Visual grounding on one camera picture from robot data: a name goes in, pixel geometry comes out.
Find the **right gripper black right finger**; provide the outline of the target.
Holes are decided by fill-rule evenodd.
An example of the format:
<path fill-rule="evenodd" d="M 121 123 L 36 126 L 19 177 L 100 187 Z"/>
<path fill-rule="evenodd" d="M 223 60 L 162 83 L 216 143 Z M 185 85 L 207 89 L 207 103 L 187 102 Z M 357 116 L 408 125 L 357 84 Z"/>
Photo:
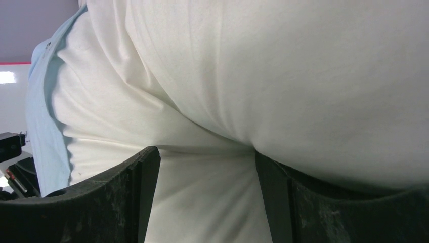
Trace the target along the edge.
<path fill-rule="evenodd" d="M 255 166 L 273 242 L 428 242 L 428 186 L 351 191 L 260 153 Z"/>

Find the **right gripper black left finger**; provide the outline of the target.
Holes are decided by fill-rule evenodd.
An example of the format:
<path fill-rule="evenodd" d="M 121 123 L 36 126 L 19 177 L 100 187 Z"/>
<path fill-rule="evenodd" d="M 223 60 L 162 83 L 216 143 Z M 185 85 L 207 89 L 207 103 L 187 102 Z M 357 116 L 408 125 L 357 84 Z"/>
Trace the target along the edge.
<path fill-rule="evenodd" d="M 144 242 L 160 168 L 156 147 L 39 198 L 1 202 L 1 242 Z"/>

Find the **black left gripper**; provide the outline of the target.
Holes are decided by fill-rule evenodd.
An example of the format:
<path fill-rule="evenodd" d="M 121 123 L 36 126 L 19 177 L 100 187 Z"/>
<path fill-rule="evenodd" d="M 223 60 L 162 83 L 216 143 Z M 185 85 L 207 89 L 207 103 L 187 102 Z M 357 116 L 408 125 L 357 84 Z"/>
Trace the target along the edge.
<path fill-rule="evenodd" d="M 23 150 L 26 145 L 25 133 L 1 133 L 1 175 L 11 189 L 1 186 L 1 201 L 41 197 L 33 156 Z"/>

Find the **light blue pillowcase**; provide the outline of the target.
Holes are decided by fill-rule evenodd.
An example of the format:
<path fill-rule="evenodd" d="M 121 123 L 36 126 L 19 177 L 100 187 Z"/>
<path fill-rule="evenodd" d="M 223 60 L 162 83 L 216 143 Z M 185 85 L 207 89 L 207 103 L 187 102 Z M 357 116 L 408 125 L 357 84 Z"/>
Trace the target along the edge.
<path fill-rule="evenodd" d="M 74 23 L 87 10 L 83 5 L 50 39 L 37 45 L 31 57 L 25 116 L 42 197 L 66 188 L 70 183 L 73 166 L 66 146 L 70 139 L 63 135 L 64 125 L 54 116 L 52 93 L 59 69 L 64 64 L 57 52 L 65 48 Z"/>

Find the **white pillow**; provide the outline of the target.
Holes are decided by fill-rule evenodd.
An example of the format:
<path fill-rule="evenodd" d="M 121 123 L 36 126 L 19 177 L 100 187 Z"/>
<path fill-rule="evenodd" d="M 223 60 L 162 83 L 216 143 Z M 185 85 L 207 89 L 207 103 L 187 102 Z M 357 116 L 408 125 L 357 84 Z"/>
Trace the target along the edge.
<path fill-rule="evenodd" d="M 147 146 L 147 242 L 270 242 L 259 152 L 357 190 L 428 182 L 428 1 L 87 1 L 51 94 L 57 187 Z"/>

